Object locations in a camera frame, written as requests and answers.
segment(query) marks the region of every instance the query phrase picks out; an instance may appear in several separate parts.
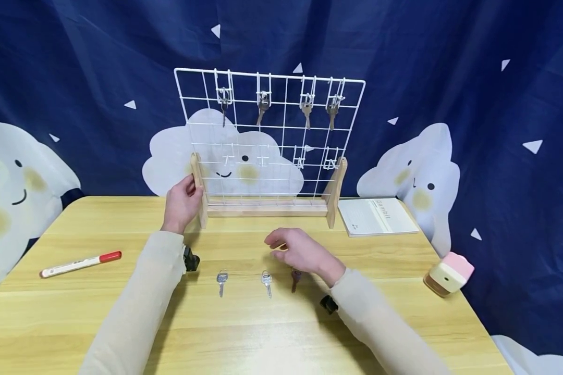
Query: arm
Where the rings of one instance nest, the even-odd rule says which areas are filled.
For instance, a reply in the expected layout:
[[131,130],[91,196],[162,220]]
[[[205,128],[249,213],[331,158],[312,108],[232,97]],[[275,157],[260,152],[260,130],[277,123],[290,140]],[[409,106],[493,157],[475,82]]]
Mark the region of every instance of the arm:
[[190,175],[167,193],[163,226],[152,233],[121,296],[104,319],[80,374],[142,374],[171,295],[182,275],[183,231],[203,189]]
[[300,229],[280,228],[265,243],[278,260],[316,273],[332,288],[338,313],[391,375],[450,374],[448,368],[361,273],[346,266]]
[[360,272],[346,268],[332,288],[332,297],[344,324],[389,374],[450,374],[439,356]]

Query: light wood tabletop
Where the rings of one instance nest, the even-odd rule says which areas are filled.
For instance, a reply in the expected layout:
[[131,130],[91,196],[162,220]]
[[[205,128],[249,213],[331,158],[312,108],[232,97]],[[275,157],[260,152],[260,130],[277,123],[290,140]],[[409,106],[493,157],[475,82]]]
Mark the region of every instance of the light wood tabletop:
[[[163,209],[160,197],[86,197],[64,210],[0,285],[0,374],[76,373]],[[455,374],[512,374],[463,295],[442,299],[421,281],[438,261],[423,233],[349,238],[338,218],[332,230],[324,217],[210,218],[203,230],[193,222],[186,242],[199,270],[175,289],[145,373],[383,373],[338,315],[319,306],[320,280],[303,276],[290,292],[290,269],[263,244],[271,230],[290,227],[369,277]],[[115,250],[121,260],[38,276]],[[224,268],[229,280],[219,298],[215,279]],[[273,299],[261,284],[265,269]]]

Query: blue backdrop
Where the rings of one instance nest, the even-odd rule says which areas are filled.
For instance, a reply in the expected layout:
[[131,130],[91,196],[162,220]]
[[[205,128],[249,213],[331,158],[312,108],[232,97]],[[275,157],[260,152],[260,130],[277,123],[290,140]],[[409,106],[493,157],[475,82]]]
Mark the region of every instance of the blue backdrop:
[[0,122],[48,145],[86,195],[152,194],[150,139],[184,124],[174,68],[298,64],[367,81],[343,196],[448,124],[452,251],[476,267],[464,292],[491,335],[563,356],[563,0],[0,1]]

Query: sleeve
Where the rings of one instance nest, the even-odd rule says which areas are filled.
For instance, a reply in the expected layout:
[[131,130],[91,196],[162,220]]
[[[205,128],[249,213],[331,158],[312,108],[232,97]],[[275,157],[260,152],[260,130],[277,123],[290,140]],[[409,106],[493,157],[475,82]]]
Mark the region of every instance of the sleeve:
[[143,373],[171,295],[186,273],[182,249],[180,234],[151,234],[85,355],[80,374]]
[[450,374],[439,356],[360,272],[347,268],[334,284],[332,297],[344,324],[371,349],[388,374]]

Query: key on table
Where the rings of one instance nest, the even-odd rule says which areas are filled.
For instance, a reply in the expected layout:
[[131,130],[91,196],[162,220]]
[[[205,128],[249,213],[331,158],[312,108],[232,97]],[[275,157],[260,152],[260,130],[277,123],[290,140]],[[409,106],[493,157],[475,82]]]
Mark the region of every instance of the key on table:
[[267,287],[267,295],[271,298],[271,275],[268,271],[263,271],[261,274],[261,283],[265,284],[265,287]]
[[219,297],[223,298],[223,284],[227,281],[227,270],[222,269],[217,275],[217,283],[219,283]]
[[293,269],[292,270],[292,292],[295,293],[296,292],[296,285],[298,284],[298,281],[300,281],[300,277],[302,276],[302,272],[298,271],[298,269]]
[[311,129],[311,121],[309,119],[309,116],[311,114],[311,110],[313,109],[313,104],[309,102],[300,103],[300,109],[302,110],[304,117],[307,118],[307,129]]
[[334,129],[334,119],[338,114],[338,104],[329,103],[327,109],[327,114],[329,115],[329,129]]
[[259,118],[256,120],[256,125],[261,126],[261,120],[263,119],[263,115],[265,111],[269,109],[271,106],[269,102],[269,94],[263,95],[261,101],[259,102]]

